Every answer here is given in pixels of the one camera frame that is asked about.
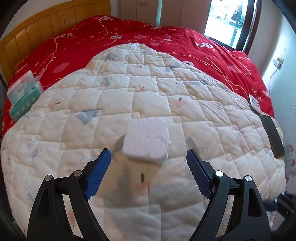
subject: white pole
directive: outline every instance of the white pole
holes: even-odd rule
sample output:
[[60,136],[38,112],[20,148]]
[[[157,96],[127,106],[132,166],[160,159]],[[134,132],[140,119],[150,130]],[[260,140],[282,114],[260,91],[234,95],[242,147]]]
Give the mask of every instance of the white pole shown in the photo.
[[160,26],[162,6],[163,6],[163,0],[158,0],[158,3],[157,3],[157,11],[156,11],[156,20],[155,20],[155,26],[156,27],[159,27]]

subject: styrofoam block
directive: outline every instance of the styrofoam block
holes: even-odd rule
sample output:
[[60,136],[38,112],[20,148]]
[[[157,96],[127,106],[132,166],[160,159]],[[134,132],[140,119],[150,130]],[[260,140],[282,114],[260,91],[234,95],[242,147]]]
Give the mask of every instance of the styrofoam block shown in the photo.
[[168,157],[170,134],[160,117],[131,119],[123,141],[123,153],[132,159],[162,164]]

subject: tissue box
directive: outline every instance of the tissue box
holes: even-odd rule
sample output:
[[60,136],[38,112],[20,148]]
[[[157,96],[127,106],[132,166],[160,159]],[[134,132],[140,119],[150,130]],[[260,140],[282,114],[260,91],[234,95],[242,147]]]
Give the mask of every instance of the tissue box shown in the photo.
[[43,93],[43,88],[40,82],[35,82],[35,87],[29,90],[17,103],[13,106],[9,115],[17,122],[25,113],[27,113],[31,106],[37,101],[39,96]]
[[28,91],[36,86],[36,81],[31,70],[19,78],[7,91],[7,97],[15,105]]

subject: quilted mattress pad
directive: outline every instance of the quilted mattress pad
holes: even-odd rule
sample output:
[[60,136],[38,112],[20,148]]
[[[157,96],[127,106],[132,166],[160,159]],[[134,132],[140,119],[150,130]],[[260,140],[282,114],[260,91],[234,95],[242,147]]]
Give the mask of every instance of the quilted mattress pad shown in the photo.
[[[122,152],[129,120],[148,117],[168,124],[169,154],[162,165]],[[7,194],[25,234],[43,178],[69,176],[103,148],[112,152],[111,165],[89,203],[110,240],[190,238],[208,204],[186,164],[190,148],[229,177],[251,175],[263,199],[285,189],[284,162],[274,158],[259,117],[243,97],[168,54],[144,44],[119,45],[47,89],[4,136]],[[79,234],[67,197],[65,206]]]

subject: red bedspread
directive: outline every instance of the red bedspread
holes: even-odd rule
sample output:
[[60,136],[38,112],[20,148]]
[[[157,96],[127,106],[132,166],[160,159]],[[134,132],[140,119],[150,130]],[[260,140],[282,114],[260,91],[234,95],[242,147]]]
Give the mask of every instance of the red bedspread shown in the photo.
[[[273,116],[273,108],[260,73],[242,52],[228,50],[203,35],[186,28],[154,27],[138,21],[96,16],[63,34],[51,38],[33,51],[18,67],[12,85],[28,70],[38,76],[47,89],[66,75],[84,68],[96,54],[115,45],[144,43],[158,52],[168,53],[223,82],[230,90],[247,98],[257,98],[261,110]],[[14,122],[6,102],[2,134]]]

